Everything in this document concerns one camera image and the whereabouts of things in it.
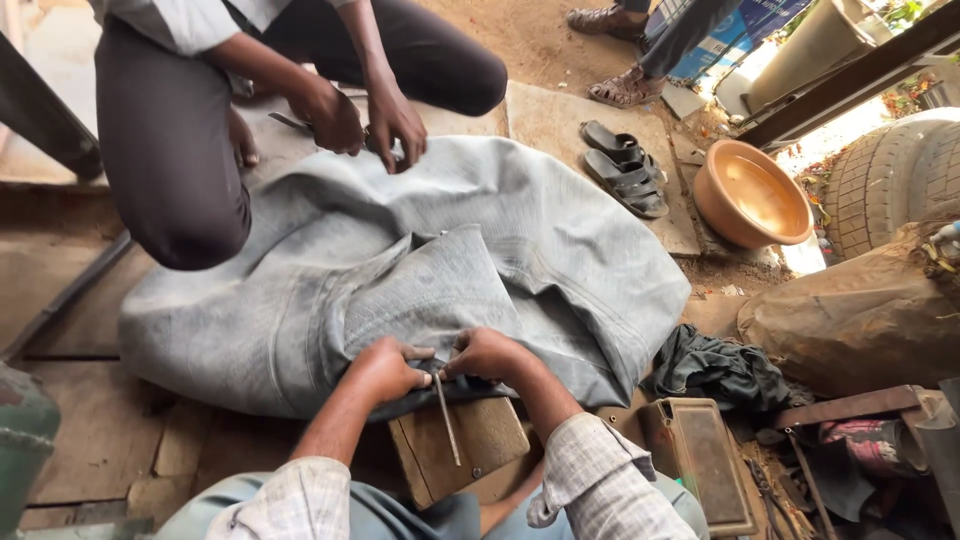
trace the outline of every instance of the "metal bar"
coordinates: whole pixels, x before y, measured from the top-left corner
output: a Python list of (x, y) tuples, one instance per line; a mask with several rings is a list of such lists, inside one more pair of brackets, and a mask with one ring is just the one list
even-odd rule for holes
[(797, 460), (800, 461), (800, 468), (804, 470), (806, 485), (810, 487), (810, 495), (813, 497), (813, 503), (817, 505), (817, 513), (820, 514), (820, 519), (824, 520), (827, 539), (837, 540), (837, 533), (833, 530), (833, 523), (830, 522), (830, 516), (824, 507), (824, 500), (820, 498), (820, 490), (817, 489), (817, 484), (813, 481), (813, 475), (810, 473), (810, 466), (806, 463), (804, 451), (801, 450), (800, 443), (797, 442), (797, 435), (790, 428), (787, 428), (786, 434), (790, 437), (790, 444), (793, 445), (793, 451), (797, 454)]
[(9, 363), (17, 358), (21, 352), (30, 344), (30, 342), (40, 334), (43, 329), (53, 322), (65, 307), (71, 305), (80, 297), (100, 276), (107, 272), (116, 261), (122, 257), (133, 245), (130, 238), (130, 231), (124, 230), (113, 243), (100, 253), (97, 258), (87, 266), (80, 276), (63, 288), (44, 309), (40, 311), (20, 334), (13, 340), (3, 354), (0, 355), (0, 362)]
[(948, 55), (960, 47), (960, 2), (948, 2), (897, 37), (845, 65), (737, 140), (767, 149), (776, 140), (798, 138), (852, 109), (890, 85), (920, 70), (914, 64), (927, 54)]
[(444, 384), (440, 382), (440, 372), (435, 371), (431, 374), (430, 379), (433, 380), (434, 385), (437, 387), (437, 395), (440, 396), (440, 409), (444, 412), (444, 423), (446, 423), (446, 435), (450, 437), (450, 450), (453, 452), (453, 462), (460, 466), (460, 451), (457, 450), (457, 439), (453, 436), (453, 425), (450, 424), (450, 413), (446, 410), (446, 398), (444, 397)]
[(777, 415), (773, 429), (783, 430), (794, 426), (820, 424), (829, 420), (842, 420), (920, 406), (917, 390), (921, 390), (921, 388), (904, 384), (903, 386), (894, 386), (893, 388), (867, 392), (849, 398), (789, 408)]
[(100, 145), (84, 124), (0, 34), (0, 122), (81, 181), (104, 171)]

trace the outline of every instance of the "plaid shirt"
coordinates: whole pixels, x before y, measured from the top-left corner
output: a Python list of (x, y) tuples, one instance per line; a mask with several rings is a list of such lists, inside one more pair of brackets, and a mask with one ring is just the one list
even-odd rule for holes
[[(546, 444), (543, 491), (527, 512), (546, 527), (561, 508), (578, 540), (697, 540), (650, 484), (650, 453), (588, 413), (561, 424)], [(350, 472), (328, 457), (287, 463), (256, 496), (221, 512), (207, 540), (349, 539)]]

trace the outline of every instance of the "metal pin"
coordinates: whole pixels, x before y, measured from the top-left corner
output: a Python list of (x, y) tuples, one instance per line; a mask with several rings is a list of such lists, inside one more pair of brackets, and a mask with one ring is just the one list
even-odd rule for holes
[(434, 386), (437, 387), (437, 395), (440, 396), (440, 409), (444, 412), (444, 422), (446, 423), (446, 434), (450, 437), (450, 450), (453, 451), (453, 462), (457, 467), (460, 466), (460, 452), (457, 451), (457, 439), (453, 436), (453, 426), (450, 425), (450, 413), (446, 410), (446, 399), (444, 398), (444, 386), (440, 383), (440, 372), (434, 371), (430, 374)]

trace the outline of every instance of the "man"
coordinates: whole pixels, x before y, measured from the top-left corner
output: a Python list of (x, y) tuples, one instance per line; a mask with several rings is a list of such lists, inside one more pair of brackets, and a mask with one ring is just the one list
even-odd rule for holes
[(352, 362), (287, 464), (207, 489), (156, 540), (708, 540), (703, 510), (689, 492), (655, 473), (649, 453), (585, 413), (533, 354), (485, 328), (461, 332), (453, 348), (441, 379), (502, 380), (523, 400), (546, 449), (542, 469), (504, 501), (480, 505), (457, 494), (418, 513), (350, 481), (370, 411), (431, 383), (406, 360), (434, 351), (386, 337)]
[[(234, 158), (258, 157), (231, 89), (278, 93), (313, 125), (318, 146), (356, 156), (364, 130), (330, 81), (369, 93), (373, 146), (390, 173), (427, 150), (407, 97), (481, 115), (506, 91), (503, 62), (408, 0), (90, 0), (97, 123), (120, 217), (160, 264), (210, 268), (250, 232)], [(312, 61), (320, 76), (301, 68)], [(404, 158), (395, 162), (396, 136)]]
[(608, 34), (637, 42), (646, 50), (643, 59), (623, 75), (587, 89), (591, 99), (626, 109), (658, 99), (667, 73), (730, 16), (742, 0), (688, 0), (677, 18), (652, 36), (646, 36), (650, 0), (615, 2), (609, 8), (571, 10), (566, 14), (566, 23), (577, 32)]

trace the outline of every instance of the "brown sandal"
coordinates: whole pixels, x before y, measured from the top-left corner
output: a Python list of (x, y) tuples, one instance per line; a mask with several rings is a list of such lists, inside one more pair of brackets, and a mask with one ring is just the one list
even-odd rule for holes
[(607, 34), (625, 41), (640, 41), (645, 39), (647, 18), (634, 22), (619, 4), (615, 4), (610, 8), (570, 10), (566, 14), (566, 24), (572, 30), (588, 36)]
[(623, 75), (610, 77), (603, 83), (598, 83), (587, 89), (590, 99), (600, 103), (627, 109), (641, 103), (650, 103), (660, 98), (666, 77), (644, 79), (643, 68), (638, 64), (627, 70)]

